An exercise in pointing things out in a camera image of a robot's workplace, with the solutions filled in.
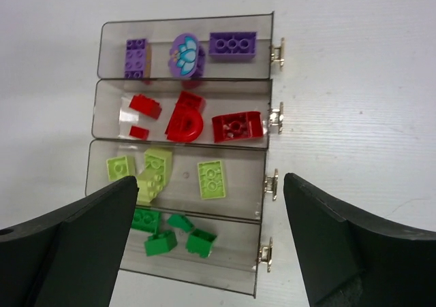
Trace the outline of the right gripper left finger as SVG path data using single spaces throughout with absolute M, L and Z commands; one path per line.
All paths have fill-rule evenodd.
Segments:
M 1 230 L 2 306 L 108 306 L 134 216 L 127 176 Z

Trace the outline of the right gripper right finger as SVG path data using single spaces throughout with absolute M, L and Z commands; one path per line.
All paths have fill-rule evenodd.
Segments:
M 371 214 L 293 173 L 283 193 L 310 306 L 435 305 L 435 232 Z

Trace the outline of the green lego long brick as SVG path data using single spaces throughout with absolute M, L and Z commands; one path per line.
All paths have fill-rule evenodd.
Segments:
M 131 228 L 139 231 L 156 234 L 159 232 L 161 212 L 136 208 Z

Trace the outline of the lime lego square brick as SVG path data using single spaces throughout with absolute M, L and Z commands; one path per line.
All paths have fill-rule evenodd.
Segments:
M 131 155 L 123 155 L 110 158 L 106 161 L 108 180 L 114 182 L 126 176 L 136 175 L 135 158 Z

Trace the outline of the lime lego slope brick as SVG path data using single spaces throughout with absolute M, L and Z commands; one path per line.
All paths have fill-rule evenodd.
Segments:
M 225 172 L 221 160 L 199 162 L 198 180 L 202 200 L 226 197 Z
M 173 154 L 165 148 L 149 148 L 144 153 L 144 169 L 136 176 L 138 205 L 149 205 L 168 185 Z

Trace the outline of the green lego square brick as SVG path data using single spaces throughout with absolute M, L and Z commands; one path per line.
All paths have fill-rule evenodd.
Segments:
M 207 258 L 211 254 L 217 235 L 201 229 L 194 229 L 188 236 L 185 248 L 189 253 Z

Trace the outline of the red lego block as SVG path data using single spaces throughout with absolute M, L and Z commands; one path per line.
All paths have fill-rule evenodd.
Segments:
M 212 117 L 214 143 L 258 139 L 264 136 L 261 113 L 245 111 Z

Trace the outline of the red lego arch piece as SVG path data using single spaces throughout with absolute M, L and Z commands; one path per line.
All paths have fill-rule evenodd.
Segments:
M 194 108 L 176 105 L 168 124 L 167 139 L 173 142 L 193 142 L 203 128 L 201 113 Z

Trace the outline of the purple lego plate brick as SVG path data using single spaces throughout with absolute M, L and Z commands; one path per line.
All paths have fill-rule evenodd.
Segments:
M 128 39 L 125 45 L 124 78 L 149 78 L 151 57 L 151 45 L 147 38 Z

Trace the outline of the purple lego round brick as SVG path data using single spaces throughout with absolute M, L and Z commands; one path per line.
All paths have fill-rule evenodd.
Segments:
M 204 75 L 206 52 L 193 33 L 181 33 L 170 49 L 168 67 L 175 78 L 201 78 Z

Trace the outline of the purple lego long plate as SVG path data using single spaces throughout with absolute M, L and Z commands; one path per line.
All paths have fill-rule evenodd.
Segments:
M 217 61 L 250 61 L 256 56 L 256 32 L 211 32 L 208 55 Z

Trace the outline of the red lego small brick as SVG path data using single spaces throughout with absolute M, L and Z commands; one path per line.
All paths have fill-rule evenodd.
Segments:
M 159 102 L 142 94 L 132 97 L 129 108 L 155 120 L 159 118 L 162 111 Z

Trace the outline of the red lego slope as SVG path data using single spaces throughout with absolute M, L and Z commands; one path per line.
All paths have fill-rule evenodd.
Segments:
M 197 110 L 199 113 L 202 113 L 206 105 L 206 101 L 199 95 L 189 91 L 181 91 L 176 105 L 184 108 L 192 108 Z

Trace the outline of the red lego tiny brick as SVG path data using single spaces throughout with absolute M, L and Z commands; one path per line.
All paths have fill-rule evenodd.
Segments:
M 129 130 L 129 136 L 139 140 L 147 140 L 149 136 L 149 130 L 132 125 Z

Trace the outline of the clear compartment organizer tray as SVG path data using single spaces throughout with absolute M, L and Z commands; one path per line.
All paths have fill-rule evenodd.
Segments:
M 215 16 L 166 20 L 110 21 L 101 29 L 89 146 L 86 193 L 110 184 L 106 161 L 131 155 L 136 178 L 144 169 L 149 148 L 172 151 L 172 175 L 165 189 L 149 204 L 136 208 L 161 212 L 159 232 L 174 231 L 177 246 L 169 253 L 148 257 L 144 242 L 154 234 L 130 229 L 120 269 L 189 284 L 255 296 L 262 253 L 272 250 L 262 243 L 264 200 L 277 194 L 277 175 L 268 175 L 270 133 L 282 128 L 282 109 L 274 109 L 274 15 Z M 256 32 L 256 56 L 245 62 L 217 61 L 208 55 L 211 32 Z M 201 78 L 175 78 L 168 60 L 173 41 L 181 33 L 193 33 L 206 52 Z M 124 78 L 128 39 L 147 38 L 151 45 L 151 76 Z M 193 142 L 167 139 L 168 124 L 181 91 L 206 101 L 201 113 L 204 128 Z M 159 102 L 157 120 L 131 108 L 134 95 Z M 264 136 L 258 139 L 214 143 L 212 117 L 245 111 L 261 113 Z M 130 127 L 149 130 L 147 140 L 129 136 Z M 226 197 L 202 200 L 198 163 L 221 160 Z M 185 248 L 190 233 L 171 227 L 172 214 L 185 215 L 194 225 L 217 235 L 211 254 L 201 258 Z

